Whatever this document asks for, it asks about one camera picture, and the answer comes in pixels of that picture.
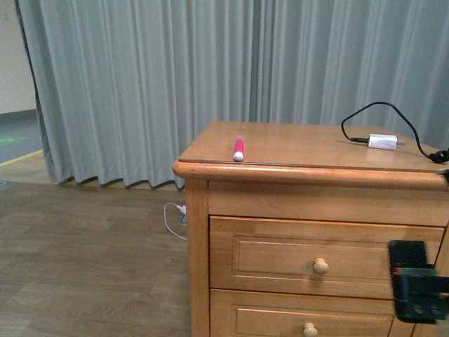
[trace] black device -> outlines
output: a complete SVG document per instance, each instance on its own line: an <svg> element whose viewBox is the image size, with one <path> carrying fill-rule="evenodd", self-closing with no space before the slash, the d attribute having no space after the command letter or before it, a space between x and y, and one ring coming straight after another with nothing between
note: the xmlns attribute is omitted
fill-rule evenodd
<svg viewBox="0 0 449 337"><path fill-rule="evenodd" d="M349 137L344 129L344 123L348 120L351 119L352 117L356 116L357 114L361 113L362 111L364 111L365 109L368 109L369 107L372 107L373 105L388 105L390 107L392 107L394 109L394 111L396 111L396 113L404 120L405 123L407 123L407 125L409 125L409 127L412 129L413 134L415 135L415 139L416 139L416 144L418 146L418 149L420 150L420 152L422 153L422 155L424 155L426 158L429 158L430 160L432 160L434 163L437 164L443 164L446 163L447 161L449 161L449 149L447 150L441 150L441 151L437 151L435 153L431 153L431 154L427 154L421 147L421 142L420 142L420 137L418 136L418 132L416 131L415 127L410 123L410 121L402 114L402 112L399 111L399 109L397 107L395 107L394 105L392 105L391 103L388 102L373 102L371 104L366 105L365 107L362 107L359 111L353 113L352 115L346 117L345 119L343 119L341 127L342 127L342 131L344 136L355 143L364 143L364 144L368 144L369 142L369 138L353 138L353 137Z"/></svg>
<svg viewBox="0 0 449 337"><path fill-rule="evenodd" d="M423 241L389 243L394 309L402 322L435 324L449 313L449 277L427 262Z"/></svg>

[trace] wooden nightstand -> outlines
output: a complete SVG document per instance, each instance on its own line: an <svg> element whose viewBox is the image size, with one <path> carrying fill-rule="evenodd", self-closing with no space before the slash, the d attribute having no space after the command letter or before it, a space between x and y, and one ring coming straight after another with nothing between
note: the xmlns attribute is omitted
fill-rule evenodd
<svg viewBox="0 0 449 337"><path fill-rule="evenodd" d="M448 184L401 139L375 150L338 126L211 123L173 166L186 178L192 336L431 336L395 318L387 244L425 241L449 276Z"/></svg>

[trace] power cord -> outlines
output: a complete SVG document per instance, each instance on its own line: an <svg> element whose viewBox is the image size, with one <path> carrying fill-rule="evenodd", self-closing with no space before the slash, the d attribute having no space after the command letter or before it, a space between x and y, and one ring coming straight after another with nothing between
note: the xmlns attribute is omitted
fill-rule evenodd
<svg viewBox="0 0 449 337"><path fill-rule="evenodd" d="M426 157L429 158L430 160L432 160L434 163L437 164L442 164L445 163L447 161L449 161L449 154L448 151L446 150L442 150L442 151L438 151L437 153L431 153L431 154L427 154L421 147L421 142L420 142L420 137L418 136L418 132L416 131L415 127L410 123L410 121L402 114L402 112L399 111L399 109L397 107L395 107L394 105L392 105L391 103L388 102L373 102L371 104L366 105L365 107L361 108L359 111L353 113L352 115L346 117L345 119L343 119L341 127L342 127L342 131L344 136L355 143L364 143L364 144L368 144L369 142L369 138L353 138L353 137L349 137L344 129L344 123L348 120L351 119L352 117L356 116L357 114L360 114L362 111L368 109L369 107L372 107L373 105L388 105L390 107L392 107L394 109L394 111L396 111L396 113L404 120L405 123L407 123L407 125L409 125L409 127L412 129L413 134L415 135L415 139L416 139L416 145L418 146L418 149L420 150L420 152Z"/></svg>
<svg viewBox="0 0 449 337"><path fill-rule="evenodd" d="M168 226L168 223L167 223L167 206L168 206L168 205L175 206L175 207L176 207L177 209L179 209L180 212L181 212L182 214L184 214L184 215L186 214L186 208L185 208L185 206L180 206L180 205L174 204L173 202L168 202L168 203L166 203L165 205L163 205L163 221L164 221L164 223L166 224L167 230L168 230L171 234L173 234L173 235L179 237L180 239L183 239L183 240L187 241L187 238L186 238L186 237L182 237L181 235L175 233L175 232L172 231L172 230L170 229L170 227Z"/></svg>

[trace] curtain fold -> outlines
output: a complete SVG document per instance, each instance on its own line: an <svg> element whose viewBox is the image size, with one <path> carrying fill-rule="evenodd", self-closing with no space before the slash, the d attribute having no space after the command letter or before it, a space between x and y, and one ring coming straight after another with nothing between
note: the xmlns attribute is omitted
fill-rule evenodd
<svg viewBox="0 0 449 337"><path fill-rule="evenodd" d="M171 166L212 120L338 124L376 100L449 146L447 1L16 4L59 181L181 186ZM411 136L385 107L350 123Z"/></svg>

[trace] drawer knob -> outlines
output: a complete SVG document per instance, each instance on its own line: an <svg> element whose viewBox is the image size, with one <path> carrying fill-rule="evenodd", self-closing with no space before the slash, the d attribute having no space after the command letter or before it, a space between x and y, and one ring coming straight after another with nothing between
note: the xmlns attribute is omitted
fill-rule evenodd
<svg viewBox="0 0 449 337"><path fill-rule="evenodd" d="M329 271L329 265L323 258L317 258L314 261L314 272L318 275L324 275Z"/></svg>
<svg viewBox="0 0 449 337"><path fill-rule="evenodd" d="M318 335L318 330L315 329L315 326L312 323L306 323L303 332L305 337L314 337Z"/></svg>

